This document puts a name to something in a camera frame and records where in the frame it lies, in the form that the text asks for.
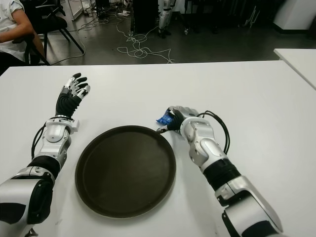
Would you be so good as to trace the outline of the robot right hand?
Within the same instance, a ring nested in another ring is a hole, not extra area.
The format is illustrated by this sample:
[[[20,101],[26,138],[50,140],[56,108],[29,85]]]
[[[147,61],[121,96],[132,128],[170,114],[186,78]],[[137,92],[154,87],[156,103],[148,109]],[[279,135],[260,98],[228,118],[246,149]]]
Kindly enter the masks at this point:
[[[157,133],[162,134],[167,131],[179,131],[182,122],[189,117],[196,117],[198,111],[189,107],[170,106],[164,115],[157,120],[162,124],[162,127],[156,130]]]

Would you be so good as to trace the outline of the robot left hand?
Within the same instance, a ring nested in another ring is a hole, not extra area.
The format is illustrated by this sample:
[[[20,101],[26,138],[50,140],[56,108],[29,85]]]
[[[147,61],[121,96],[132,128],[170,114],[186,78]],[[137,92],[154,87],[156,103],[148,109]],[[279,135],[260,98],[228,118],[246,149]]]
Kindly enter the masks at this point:
[[[56,102],[56,116],[73,116],[81,101],[90,92],[90,85],[86,81],[87,77],[82,77],[81,73],[76,73],[67,80]]]

